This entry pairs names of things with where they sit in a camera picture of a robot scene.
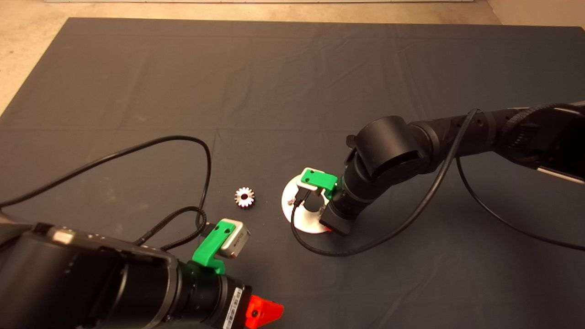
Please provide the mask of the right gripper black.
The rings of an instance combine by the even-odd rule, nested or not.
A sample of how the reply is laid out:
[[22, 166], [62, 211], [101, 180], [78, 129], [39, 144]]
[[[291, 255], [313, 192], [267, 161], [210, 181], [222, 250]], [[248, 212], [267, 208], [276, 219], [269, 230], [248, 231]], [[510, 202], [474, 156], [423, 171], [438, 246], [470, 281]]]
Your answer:
[[362, 203], [351, 196], [333, 196], [320, 214], [319, 223], [328, 233], [346, 237], [362, 211]]

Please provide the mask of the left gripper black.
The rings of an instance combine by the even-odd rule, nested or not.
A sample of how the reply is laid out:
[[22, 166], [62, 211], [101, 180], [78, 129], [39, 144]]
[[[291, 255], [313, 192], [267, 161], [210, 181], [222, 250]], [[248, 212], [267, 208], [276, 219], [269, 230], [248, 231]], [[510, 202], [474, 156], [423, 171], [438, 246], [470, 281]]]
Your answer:
[[258, 329], [281, 318], [284, 306], [251, 295], [252, 288], [234, 278], [222, 279], [220, 329]]

